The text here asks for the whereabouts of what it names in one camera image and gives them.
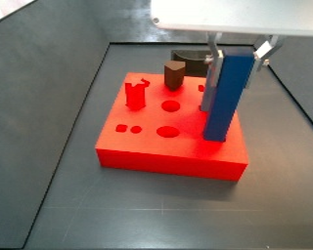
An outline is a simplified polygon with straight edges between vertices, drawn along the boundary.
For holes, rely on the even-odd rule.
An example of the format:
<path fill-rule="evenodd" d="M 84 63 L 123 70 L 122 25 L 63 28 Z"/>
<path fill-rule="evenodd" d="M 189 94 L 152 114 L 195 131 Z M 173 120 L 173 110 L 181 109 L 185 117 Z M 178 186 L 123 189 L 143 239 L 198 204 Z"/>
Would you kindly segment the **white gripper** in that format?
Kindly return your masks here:
<path fill-rule="evenodd" d="M 313 0 L 151 0 L 150 18 L 163 29 L 210 31 L 210 53 L 205 56 L 209 80 L 217 77 L 223 60 L 221 32 L 273 34 L 260 35 L 254 42 L 254 64 L 245 87 L 281 49 L 285 35 L 313 37 Z"/>

